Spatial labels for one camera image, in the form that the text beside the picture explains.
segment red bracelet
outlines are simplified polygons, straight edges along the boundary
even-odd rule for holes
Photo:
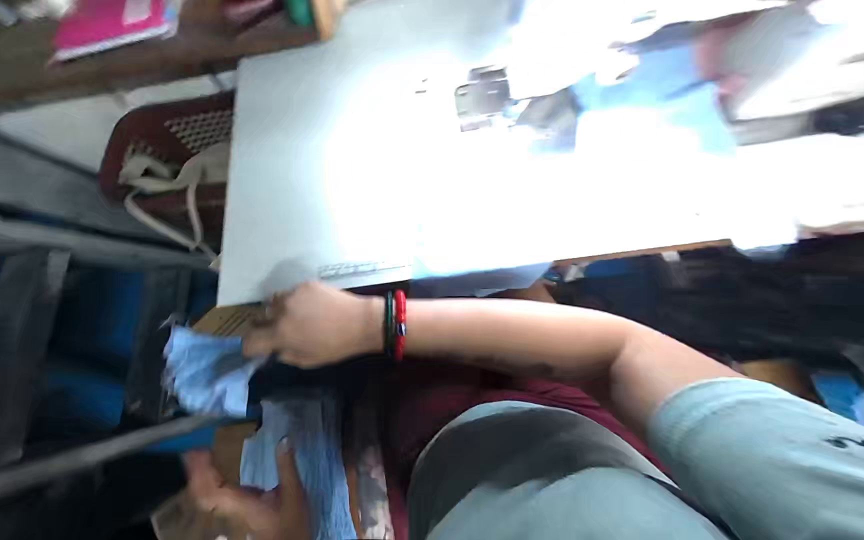
[[[405,292],[402,289],[395,290],[395,346],[393,358],[401,361],[405,355]]]

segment pink notebook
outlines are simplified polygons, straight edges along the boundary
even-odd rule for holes
[[[177,6],[169,0],[77,0],[58,24],[52,58],[66,61],[172,36],[178,27]]]

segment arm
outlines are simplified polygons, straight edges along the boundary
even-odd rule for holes
[[[382,351],[384,304],[320,283],[272,301],[270,325],[246,337],[250,356],[315,368]],[[446,357],[510,374],[587,383],[604,376],[615,412],[643,431],[680,388],[740,377],[651,328],[592,309],[530,300],[409,300],[406,355]]]

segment light blue shirt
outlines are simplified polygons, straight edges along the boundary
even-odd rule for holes
[[[410,536],[729,537],[656,479],[743,540],[864,539],[864,427],[814,403],[755,380],[707,380],[666,399],[648,439],[671,479],[574,412],[476,406],[419,457]]]

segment white bag strap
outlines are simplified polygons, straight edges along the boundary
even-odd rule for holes
[[[171,170],[165,163],[149,155],[138,154],[130,157],[119,172],[119,184],[134,187],[126,195],[125,201],[123,201],[126,212],[166,239],[185,246],[189,251],[201,251],[209,258],[213,265],[217,264],[218,255],[215,251],[212,251],[208,244],[203,242],[204,233],[202,218],[199,215],[199,206],[196,202],[196,188],[203,180],[207,170],[212,172],[213,176],[218,177],[210,178],[212,184],[227,181],[226,177],[213,172],[217,170],[217,167],[214,166],[214,163],[210,163],[210,161],[221,160],[224,157],[225,162],[228,163],[228,155],[228,144],[209,147],[189,159],[185,166],[182,167],[178,177],[174,179],[169,179]],[[164,178],[144,176],[148,172]],[[185,190],[185,205],[189,222],[192,224],[192,237],[151,215],[136,202],[136,195],[140,193],[154,194],[179,190]]]

